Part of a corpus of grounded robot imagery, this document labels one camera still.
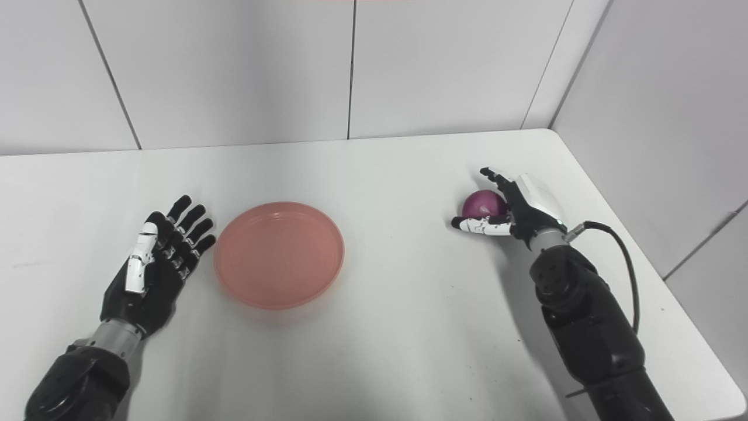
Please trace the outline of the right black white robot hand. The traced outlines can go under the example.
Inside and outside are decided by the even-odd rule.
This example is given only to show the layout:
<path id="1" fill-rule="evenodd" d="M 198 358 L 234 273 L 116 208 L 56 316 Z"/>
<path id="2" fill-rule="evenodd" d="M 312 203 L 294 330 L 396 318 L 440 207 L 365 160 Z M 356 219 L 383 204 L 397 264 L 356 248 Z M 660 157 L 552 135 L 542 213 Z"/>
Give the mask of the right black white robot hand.
<path id="1" fill-rule="evenodd" d="M 481 219 L 456 216 L 451 220 L 454 229 L 483 236 L 511 236 L 534 253 L 568 244 L 568 227 L 559 203 L 542 181 L 529 174 L 508 178 L 489 167 L 479 173 L 496 184 L 507 203 L 507 213 Z"/>

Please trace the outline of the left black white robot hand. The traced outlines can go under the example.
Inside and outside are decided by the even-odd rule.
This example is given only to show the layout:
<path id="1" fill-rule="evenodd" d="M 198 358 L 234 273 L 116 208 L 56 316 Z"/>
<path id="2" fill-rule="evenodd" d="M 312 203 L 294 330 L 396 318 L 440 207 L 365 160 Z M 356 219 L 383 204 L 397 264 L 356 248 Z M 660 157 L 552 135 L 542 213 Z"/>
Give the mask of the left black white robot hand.
<path id="1" fill-rule="evenodd" d="M 204 205 L 182 195 L 168 213 L 154 211 L 105 290 L 102 322 L 120 320 L 146 339 L 171 319 L 186 280 L 216 244 Z"/>

